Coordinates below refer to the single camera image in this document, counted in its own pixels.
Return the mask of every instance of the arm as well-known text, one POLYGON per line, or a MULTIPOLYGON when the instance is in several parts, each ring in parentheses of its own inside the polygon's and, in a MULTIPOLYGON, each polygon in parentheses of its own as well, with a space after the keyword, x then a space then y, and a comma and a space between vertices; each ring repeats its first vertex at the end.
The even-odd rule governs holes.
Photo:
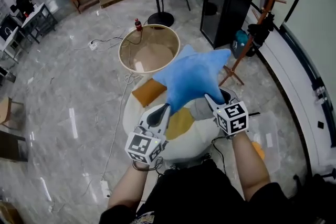
POLYGON ((245 132, 233 138, 233 150, 244 197, 250 201, 254 193, 270 183, 269 174, 245 132))
MULTIPOLYGON (((138 168, 149 166, 136 162, 138 168)), ((122 176, 109 199, 108 209, 116 205, 125 205, 136 211, 143 194, 148 172, 138 171, 131 165, 122 176)))

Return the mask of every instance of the fan stand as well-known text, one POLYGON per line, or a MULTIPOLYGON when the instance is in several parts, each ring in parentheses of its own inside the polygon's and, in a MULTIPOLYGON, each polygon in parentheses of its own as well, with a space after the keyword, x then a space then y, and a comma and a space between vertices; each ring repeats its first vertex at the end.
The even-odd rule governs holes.
POLYGON ((148 24, 158 24, 158 25, 164 25, 167 27, 170 27, 174 23, 174 16, 171 15, 168 12, 162 12, 160 9, 160 2, 159 0, 156 0, 156 6, 157 6, 157 13, 152 14, 148 18, 148 24))

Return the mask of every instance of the tile floor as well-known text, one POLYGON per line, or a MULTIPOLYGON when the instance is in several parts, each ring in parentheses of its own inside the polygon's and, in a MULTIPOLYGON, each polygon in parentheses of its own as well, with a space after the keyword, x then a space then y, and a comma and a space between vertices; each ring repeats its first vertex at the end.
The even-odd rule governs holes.
MULTIPOLYGON (((166 11, 175 17, 172 28, 181 44, 191 44, 198 51, 209 50, 199 31, 202 3, 190 0, 189 12, 184 0, 165 0, 166 11)), ((108 49, 113 42, 99 45, 104 52, 91 51, 88 42, 124 36, 134 27, 135 18, 144 23, 155 9, 155 0, 125 0, 104 10, 95 6, 81 15, 71 13, 56 31, 33 44, 29 54, 22 54, 13 68, 16 82, 5 82, 0 89, 1 98, 8 95, 25 104, 25 126, 16 134, 27 140, 29 161, 0 161, 0 188, 25 223, 98 223, 107 204, 100 179, 128 72, 119 63, 118 46, 108 49)), ((281 168, 271 178, 291 196, 295 193, 292 177, 304 176, 306 162, 289 110, 256 56, 244 59, 237 72, 246 85, 229 79, 225 86, 237 92, 250 113, 271 110, 276 115, 281 168)), ((126 97, 132 87, 127 88, 126 97)), ((104 176, 111 189, 130 164, 123 150, 126 137, 120 124, 104 176)), ((240 189, 230 141, 217 143, 225 155, 228 176, 240 189)), ((221 167, 215 152, 213 158, 221 167)), ((155 180, 156 173, 151 172, 143 199, 155 180)))

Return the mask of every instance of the black shirt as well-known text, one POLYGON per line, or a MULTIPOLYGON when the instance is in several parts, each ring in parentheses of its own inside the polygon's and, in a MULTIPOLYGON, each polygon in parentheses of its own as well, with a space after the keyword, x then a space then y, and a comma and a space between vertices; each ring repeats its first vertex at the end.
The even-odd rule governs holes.
POLYGON ((277 183, 243 200, 212 160, 182 170, 167 170, 135 214, 118 205, 99 224, 130 223, 290 223, 292 210, 277 183))

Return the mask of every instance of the blue star pillow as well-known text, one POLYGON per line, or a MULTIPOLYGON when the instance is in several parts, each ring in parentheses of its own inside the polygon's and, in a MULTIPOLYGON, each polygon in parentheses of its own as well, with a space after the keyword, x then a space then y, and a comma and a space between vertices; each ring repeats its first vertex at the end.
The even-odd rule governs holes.
POLYGON ((153 76, 167 87, 166 103, 171 106, 171 114, 206 93, 217 103, 224 103, 217 75, 230 54, 228 49, 195 52, 191 45, 186 45, 173 62, 153 76))

